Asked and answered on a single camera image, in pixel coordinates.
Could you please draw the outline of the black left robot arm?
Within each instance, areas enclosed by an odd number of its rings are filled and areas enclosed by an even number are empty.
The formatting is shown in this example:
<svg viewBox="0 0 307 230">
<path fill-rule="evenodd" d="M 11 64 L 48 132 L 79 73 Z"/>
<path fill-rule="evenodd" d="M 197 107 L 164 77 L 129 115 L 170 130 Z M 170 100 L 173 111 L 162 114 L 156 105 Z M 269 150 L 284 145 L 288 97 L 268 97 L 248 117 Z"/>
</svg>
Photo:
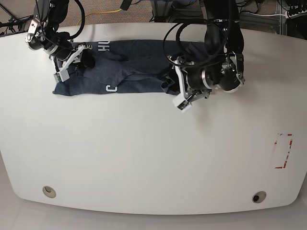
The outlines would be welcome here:
<svg viewBox="0 0 307 230">
<path fill-rule="evenodd" d="M 239 12 L 233 0 L 202 0 L 203 19 L 177 23 L 176 44 L 182 55 L 168 62 L 183 75 L 183 88 L 190 95 L 209 94 L 214 87 L 232 93 L 245 83 L 244 38 Z M 185 46 L 182 32 L 192 24 L 206 26 L 199 46 Z"/>
</svg>

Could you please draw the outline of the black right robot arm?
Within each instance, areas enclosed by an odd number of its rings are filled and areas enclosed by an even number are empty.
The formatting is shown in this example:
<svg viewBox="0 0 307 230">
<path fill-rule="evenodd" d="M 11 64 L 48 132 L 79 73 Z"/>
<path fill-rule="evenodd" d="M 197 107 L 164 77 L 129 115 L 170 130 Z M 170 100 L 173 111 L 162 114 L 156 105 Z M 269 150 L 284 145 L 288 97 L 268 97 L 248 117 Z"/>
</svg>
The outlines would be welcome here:
<svg viewBox="0 0 307 230">
<path fill-rule="evenodd" d="M 58 32 L 59 25 L 64 21 L 68 13 L 68 0 L 37 0 L 35 2 L 34 18 L 25 38 L 31 50 L 44 50 L 53 59 L 56 71 L 60 67 L 58 63 L 67 62 L 69 58 L 72 63 L 81 68 L 92 69 L 95 66 L 94 57 L 89 52 L 91 46 L 85 43 L 73 44 L 85 26 L 85 11 L 80 1 L 76 1 L 81 12 L 81 24 L 78 31 L 71 35 L 68 32 Z"/>
</svg>

